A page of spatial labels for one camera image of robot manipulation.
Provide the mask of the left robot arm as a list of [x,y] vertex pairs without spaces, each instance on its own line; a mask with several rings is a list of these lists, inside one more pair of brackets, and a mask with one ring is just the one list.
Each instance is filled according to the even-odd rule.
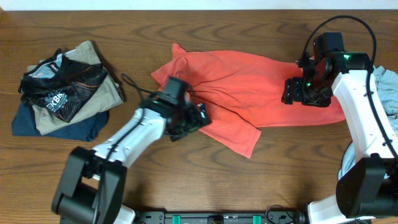
[[60,223],[133,223],[136,212],[122,203],[127,170],[162,136],[175,142],[210,124],[205,105],[195,99],[190,84],[169,77],[108,140],[90,150],[74,148],[52,200]]

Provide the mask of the red orange polo shirt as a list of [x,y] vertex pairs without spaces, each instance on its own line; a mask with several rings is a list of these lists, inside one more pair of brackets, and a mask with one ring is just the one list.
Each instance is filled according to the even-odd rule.
[[188,52],[174,43],[171,61],[151,76],[162,88],[170,77],[190,84],[195,102],[205,105],[211,119],[200,131],[250,158],[261,128],[345,120],[336,98],[326,108],[283,104],[286,79],[301,74],[294,63],[234,50]]

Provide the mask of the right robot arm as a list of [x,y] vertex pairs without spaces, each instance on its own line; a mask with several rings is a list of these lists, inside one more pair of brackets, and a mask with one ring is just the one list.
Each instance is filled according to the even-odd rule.
[[354,166],[336,193],[311,202],[307,223],[352,223],[397,216],[397,136],[377,94],[372,65],[364,52],[348,52],[339,32],[313,41],[314,56],[298,61],[302,77],[285,81],[282,102],[326,108],[335,96],[354,144]]

